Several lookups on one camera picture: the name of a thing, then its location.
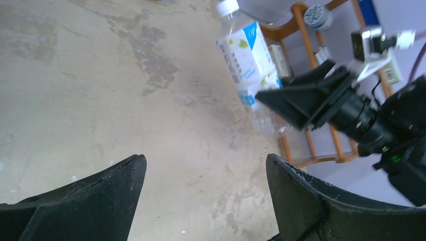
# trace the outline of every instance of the stained concrete floor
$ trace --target stained concrete floor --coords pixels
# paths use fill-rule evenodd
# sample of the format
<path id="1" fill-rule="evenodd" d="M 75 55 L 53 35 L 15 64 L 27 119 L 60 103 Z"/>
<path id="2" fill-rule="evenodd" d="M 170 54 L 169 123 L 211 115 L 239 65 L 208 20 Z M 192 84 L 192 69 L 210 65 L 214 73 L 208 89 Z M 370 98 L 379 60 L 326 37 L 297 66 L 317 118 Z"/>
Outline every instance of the stained concrete floor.
<path id="1" fill-rule="evenodd" d="M 266 240 L 265 158 L 210 0 L 0 1 L 0 203 L 148 160 L 129 240 Z"/>

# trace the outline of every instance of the white bottle cap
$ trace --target white bottle cap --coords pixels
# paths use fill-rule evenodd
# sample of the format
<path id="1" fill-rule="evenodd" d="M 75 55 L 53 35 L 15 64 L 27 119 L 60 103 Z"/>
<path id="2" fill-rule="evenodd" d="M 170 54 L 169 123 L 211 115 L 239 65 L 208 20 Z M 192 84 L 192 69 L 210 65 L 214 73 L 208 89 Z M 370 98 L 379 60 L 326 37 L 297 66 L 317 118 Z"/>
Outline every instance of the white bottle cap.
<path id="1" fill-rule="evenodd" d="M 240 9 L 237 0 L 224 0 L 216 5 L 219 17 L 224 17 Z"/>

